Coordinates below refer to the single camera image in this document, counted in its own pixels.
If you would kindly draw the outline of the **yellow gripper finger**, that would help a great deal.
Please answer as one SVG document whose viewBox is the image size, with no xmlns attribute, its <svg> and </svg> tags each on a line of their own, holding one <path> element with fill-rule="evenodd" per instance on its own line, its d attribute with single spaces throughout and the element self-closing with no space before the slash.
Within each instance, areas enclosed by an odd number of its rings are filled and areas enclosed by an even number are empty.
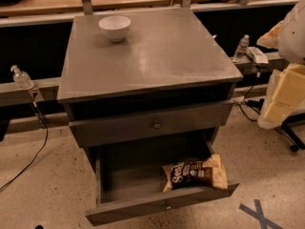
<svg viewBox="0 0 305 229">
<path fill-rule="evenodd" d="M 282 22 L 278 22 L 268 32 L 260 36 L 256 41 L 256 44 L 267 49 L 277 49 L 281 26 Z"/>
</svg>

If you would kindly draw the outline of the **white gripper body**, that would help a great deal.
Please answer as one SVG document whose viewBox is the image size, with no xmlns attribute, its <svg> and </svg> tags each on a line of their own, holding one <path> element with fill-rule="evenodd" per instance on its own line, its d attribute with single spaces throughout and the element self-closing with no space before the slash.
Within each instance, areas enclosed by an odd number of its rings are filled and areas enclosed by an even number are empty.
<svg viewBox="0 0 305 229">
<path fill-rule="evenodd" d="M 305 66 L 290 63 L 284 71 L 274 70 L 270 76 L 265 100 L 293 111 L 305 100 Z"/>
</svg>

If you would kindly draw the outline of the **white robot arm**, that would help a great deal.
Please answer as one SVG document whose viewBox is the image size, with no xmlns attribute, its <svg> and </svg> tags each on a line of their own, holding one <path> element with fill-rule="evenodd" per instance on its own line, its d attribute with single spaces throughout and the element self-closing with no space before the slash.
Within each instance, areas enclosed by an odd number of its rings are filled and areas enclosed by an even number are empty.
<svg viewBox="0 0 305 229">
<path fill-rule="evenodd" d="M 278 49 L 279 56 L 289 62 L 283 72 L 273 72 L 257 120 L 259 127 L 273 129 L 305 100 L 305 0 L 299 0 L 256 44 Z"/>
</svg>

